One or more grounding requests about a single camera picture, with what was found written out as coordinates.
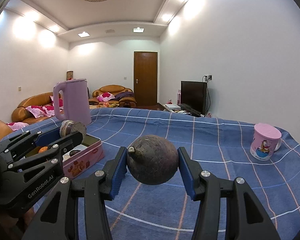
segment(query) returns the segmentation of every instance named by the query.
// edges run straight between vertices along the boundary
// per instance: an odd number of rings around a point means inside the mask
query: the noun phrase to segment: pitcher handle
[[[53,107],[54,107],[54,115],[57,117],[59,120],[66,120],[66,117],[64,114],[60,114],[60,105],[59,105],[59,92],[60,90],[64,92],[64,89],[66,87],[66,83],[61,82],[55,85],[53,88]]]

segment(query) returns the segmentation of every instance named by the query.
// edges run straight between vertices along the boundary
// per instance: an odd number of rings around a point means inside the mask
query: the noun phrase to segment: black flat screen tv
[[[201,114],[206,112],[207,83],[181,81],[181,104],[186,104]]]

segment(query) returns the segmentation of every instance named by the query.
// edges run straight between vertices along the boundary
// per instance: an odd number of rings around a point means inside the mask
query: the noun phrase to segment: pink mug lid
[[[257,123],[254,126],[254,130],[261,136],[270,140],[278,140],[281,138],[281,132],[277,128],[266,123]]]

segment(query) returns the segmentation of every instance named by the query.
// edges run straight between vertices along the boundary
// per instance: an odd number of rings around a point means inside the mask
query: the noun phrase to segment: dark purple blanket
[[[134,97],[134,94],[133,92],[121,92],[115,95],[113,100],[119,101],[121,98],[125,98],[125,97]]]

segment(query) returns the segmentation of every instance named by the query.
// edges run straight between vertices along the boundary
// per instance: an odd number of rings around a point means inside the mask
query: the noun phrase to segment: door frame
[[[156,87],[156,93],[157,93],[157,102],[159,102],[159,52],[158,51],[133,51],[133,91],[135,91],[135,85],[136,85],[136,79],[135,79],[135,61],[136,61],[136,52],[144,52],[144,53],[156,53],[157,54],[157,87]]]

